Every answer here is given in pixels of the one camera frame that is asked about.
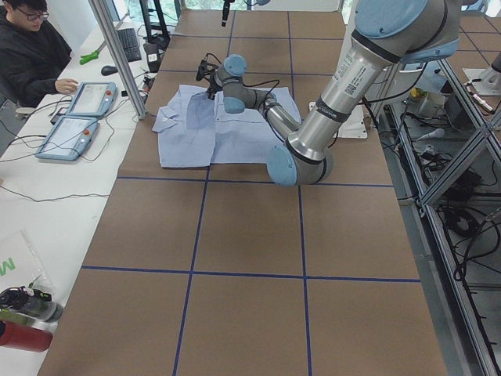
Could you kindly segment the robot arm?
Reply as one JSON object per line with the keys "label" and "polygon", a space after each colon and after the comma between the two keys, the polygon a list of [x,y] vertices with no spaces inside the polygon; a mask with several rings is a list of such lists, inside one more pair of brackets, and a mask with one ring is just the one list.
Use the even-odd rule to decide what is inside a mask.
{"label": "robot arm", "polygon": [[225,111],[260,112],[283,138],[266,162],[280,186],[322,181],[332,171],[328,146],[385,67],[451,56],[459,44],[461,1],[360,1],[355,7],[351,48],[302,122],[295,121],[273,94],[243,83],[245,59],[236,54],[197,79],[210,83],[209,98],[222,92]]}
{"label": "robot arm", "polygon": [[[228,18],[229,18],[229,12],[230,12],[230,9],[231,9],[231,4],[233,4],[235,1],[234,0],[225,0],[223,2],[223,7],[222,7],[222,21],[221,21],[221,25],[223,27],[226,26],[227,24],[227,21],[228,21]],[[244,2],[246,5],[252,7],[254,5],[259,5],[259,6],[263,6],[263,5],[267,5],[270,3],[270,0],[255,0],[255,1],[245,1]]]}

